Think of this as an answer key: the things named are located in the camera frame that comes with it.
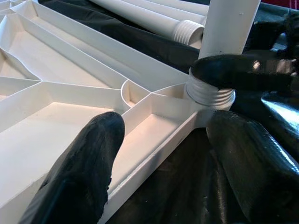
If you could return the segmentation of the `white plastic table top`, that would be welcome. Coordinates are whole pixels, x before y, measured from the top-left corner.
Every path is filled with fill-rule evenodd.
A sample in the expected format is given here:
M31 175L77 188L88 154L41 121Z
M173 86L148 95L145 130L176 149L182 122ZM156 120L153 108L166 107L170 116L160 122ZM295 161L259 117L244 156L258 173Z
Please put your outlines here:
M208 110L184 96L187 75L39 3L0 15L0 224L25 211L94 116L123 118L104 224Z

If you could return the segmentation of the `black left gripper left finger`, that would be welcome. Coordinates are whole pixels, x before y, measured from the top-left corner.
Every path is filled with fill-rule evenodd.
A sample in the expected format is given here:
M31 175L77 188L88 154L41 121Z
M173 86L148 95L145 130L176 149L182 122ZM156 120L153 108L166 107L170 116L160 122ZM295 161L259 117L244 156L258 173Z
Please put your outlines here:
M18 224L97 224L124 135L119 113L93 117L56 160Z

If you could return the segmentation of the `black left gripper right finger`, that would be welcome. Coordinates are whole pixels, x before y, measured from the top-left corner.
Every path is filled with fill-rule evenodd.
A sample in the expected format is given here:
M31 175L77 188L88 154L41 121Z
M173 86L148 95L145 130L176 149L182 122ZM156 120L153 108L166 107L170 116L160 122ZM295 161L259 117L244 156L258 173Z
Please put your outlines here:
M299 224L299 163L260 123L215 111L206 132L251 223Z

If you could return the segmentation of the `black plastic sheet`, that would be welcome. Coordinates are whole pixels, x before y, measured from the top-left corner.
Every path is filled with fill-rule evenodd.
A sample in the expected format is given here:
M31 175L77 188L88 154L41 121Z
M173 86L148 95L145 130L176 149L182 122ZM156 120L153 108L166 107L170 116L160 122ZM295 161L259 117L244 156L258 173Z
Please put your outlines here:
M89 0L39 3L186 72L198 51L149 33ZM299 163L299 97L240 91L232 109L260 122ZM206 131L197 128L107 224L251 224L243 215Z

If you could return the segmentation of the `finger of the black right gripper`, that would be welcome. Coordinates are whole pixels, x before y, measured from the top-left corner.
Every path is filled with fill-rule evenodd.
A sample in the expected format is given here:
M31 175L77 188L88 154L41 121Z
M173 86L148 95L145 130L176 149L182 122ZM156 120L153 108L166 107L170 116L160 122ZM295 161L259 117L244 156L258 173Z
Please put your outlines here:
M197 60L195 78L217 87L247 91L299 91L296 60L218 55Z

